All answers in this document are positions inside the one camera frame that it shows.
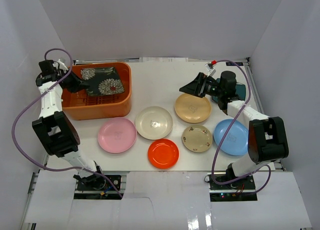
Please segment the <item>blue round plate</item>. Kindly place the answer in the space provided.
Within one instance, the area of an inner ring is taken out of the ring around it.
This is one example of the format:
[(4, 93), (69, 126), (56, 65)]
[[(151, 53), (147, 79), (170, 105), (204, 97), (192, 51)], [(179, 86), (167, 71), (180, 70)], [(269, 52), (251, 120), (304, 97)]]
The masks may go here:
[[(220, 144), (231, 122), (232, 119), (225, 119), (216, 125), (213, 131), (213, 138), (217, 145)], [(248, 129), (236, 120), (228, 131), (220, 149), (228, 155), (243, 156), (248, 152), (248, 137)]]

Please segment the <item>dark teal square plate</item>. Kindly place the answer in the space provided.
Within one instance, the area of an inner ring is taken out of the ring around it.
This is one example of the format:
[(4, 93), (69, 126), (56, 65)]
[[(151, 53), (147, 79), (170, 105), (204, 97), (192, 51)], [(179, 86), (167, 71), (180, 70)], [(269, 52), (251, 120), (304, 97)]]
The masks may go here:
[[(241, 101), (245, 101), (246, 100), (246, 86), (243, 83), (237, 82), (235, 89), (236, 89), (236, 94), (239, 96), (239, 99)], [(216, 96), (212, 96), (211, 100), (214, 103), (218, 103), (218, 98)]]

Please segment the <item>yellow round plate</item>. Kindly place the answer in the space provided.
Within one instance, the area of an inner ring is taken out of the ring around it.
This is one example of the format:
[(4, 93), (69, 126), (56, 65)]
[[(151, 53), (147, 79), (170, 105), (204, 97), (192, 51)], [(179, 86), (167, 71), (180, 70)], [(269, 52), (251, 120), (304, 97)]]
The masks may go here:
[(212, 106), (206, 97), (200, 98), (190, 94), (181, 94), (174, 103), (177, 116), (187, 123), (201, 123), (212, 112)]

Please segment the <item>small blue label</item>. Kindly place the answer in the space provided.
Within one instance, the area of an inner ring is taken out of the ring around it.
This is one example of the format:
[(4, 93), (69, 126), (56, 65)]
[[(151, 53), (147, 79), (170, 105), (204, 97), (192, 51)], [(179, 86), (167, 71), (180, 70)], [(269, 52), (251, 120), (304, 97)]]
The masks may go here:
[(238, 66), (240, 66), (240, 67), (242, 67), (242, 66), (244, 66), (244, 64), (242, 63), (242, 62), (226, 62), (225, 63), (227, 66), (236, 66), (236, 65), (238, 65)]

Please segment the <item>pink round plate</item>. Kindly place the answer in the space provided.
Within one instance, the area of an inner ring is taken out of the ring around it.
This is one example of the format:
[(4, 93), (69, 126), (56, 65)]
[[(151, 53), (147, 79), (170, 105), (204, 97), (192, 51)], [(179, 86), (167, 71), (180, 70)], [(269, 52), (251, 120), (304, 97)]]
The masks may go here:
[(107, 153), (121, 154), (134, 145), (137, 134), (132, 121), (124, 117), (115, 117), (101, 126), (97, 140), (99, 146)]

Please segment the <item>black floral square plate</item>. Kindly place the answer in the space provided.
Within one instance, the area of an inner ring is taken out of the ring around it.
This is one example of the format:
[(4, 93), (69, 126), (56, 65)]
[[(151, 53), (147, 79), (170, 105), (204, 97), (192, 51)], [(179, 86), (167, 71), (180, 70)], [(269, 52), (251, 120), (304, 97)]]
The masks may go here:
[(88, 84), (86, 93), (91, 97), (110, 96), (125, 92), (123, 82), (115, 67), (83, 68), (80, 74)]

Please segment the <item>white paper sheet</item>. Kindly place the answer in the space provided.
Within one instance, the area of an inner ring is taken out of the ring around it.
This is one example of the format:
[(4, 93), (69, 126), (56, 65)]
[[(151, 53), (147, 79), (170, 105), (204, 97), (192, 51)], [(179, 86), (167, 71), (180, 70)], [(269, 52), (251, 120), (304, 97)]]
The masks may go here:
[(140, 63), (148, 62), (161, 62), (161, 63), (170, 63), (170, 62), (188, 62), (188, 57), (140, 57)]

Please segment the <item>orange plastic bin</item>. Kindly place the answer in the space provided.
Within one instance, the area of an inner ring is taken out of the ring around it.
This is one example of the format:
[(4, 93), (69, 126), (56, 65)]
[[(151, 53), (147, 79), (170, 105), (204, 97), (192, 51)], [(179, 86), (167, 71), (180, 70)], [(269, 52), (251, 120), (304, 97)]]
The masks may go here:
[(73, 120), (93, 120), (124, 117), (131, 110), (132, 75), (131, 68), (124, 62), (108, 62), (76, 65), (72, 71), (82, 79), (81, 69), (115, 67), (124, 86), (124, 93), (89, 96), (85, 90), (70, 93), (62, 92), (62, 109)]

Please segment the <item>beige floral small plate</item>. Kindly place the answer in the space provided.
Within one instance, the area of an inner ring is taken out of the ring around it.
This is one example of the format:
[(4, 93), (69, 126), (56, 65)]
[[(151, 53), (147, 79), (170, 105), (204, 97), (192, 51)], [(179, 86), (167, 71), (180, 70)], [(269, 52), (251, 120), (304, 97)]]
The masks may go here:
[(203, 153), (213, 144), (212, 133), (203, 125), (193, 124), (182, 133), (182, 143), (191, 152)]

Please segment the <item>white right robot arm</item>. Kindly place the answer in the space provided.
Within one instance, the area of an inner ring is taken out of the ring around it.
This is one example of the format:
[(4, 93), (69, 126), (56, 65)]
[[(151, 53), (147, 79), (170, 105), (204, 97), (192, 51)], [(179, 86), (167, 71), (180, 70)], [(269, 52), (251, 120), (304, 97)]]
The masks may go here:
[(200, 72), (193, 81), (179, 89), (182, 93), (199, 98), (206, 95), (217, 97), (219, 109), (232, 117), (231, 123), (219, 141), (218, 151), (223, 148), (236, 122), (247, 128), (245, 155), (231, 163), (223, 177), (212, 179), (215, 184), (227, 185), (233, 190), (243, 185), (244, 178), (268, 166), (269, 163), (287, 158), (289, 155), (282, 118), (262, 114), (249, 106), (247, 101), (240, 100), (236, 93), (236, 85), (236, 74), (227, 70), (221, 73), (220, 80)]

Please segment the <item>orange round plate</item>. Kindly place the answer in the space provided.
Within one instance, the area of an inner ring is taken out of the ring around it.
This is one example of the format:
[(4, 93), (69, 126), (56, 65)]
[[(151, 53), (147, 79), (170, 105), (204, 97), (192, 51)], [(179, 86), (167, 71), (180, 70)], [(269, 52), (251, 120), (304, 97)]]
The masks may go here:
[(160, 170), (172, 168), (179, 160), (177, 145), (166, 138), (155, 140), (148, 148), (147, 158), (152, 166)]

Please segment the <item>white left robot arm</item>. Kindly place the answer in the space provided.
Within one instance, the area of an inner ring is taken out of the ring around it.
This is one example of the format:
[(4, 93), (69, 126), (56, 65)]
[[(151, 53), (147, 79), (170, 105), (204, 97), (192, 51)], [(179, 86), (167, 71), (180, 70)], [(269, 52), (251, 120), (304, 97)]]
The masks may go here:
[(61, 61), (43, 60), (39, 62), (41, 73), (35, 83), (41, 94), (41, 111), (32, 128), (50, 156), (56, 156), (75, 167), (76, 180), (89, 188), (102, 189), (106, 177), (100, 166), (87, 157), (80, 149), (80, 137), (62, 110), (62, 93), (85, 90), (89, 85), (80, 79)]

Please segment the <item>cream round plate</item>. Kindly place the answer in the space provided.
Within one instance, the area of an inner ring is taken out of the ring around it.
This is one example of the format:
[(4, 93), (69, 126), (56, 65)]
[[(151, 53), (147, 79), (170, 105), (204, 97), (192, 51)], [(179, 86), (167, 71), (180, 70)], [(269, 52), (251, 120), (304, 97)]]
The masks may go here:
[(136, 116), (135, 127), (143, 138), (159, 140), (172, 131), (173, 118), (163, 107), (150, 106), (144, 108)]

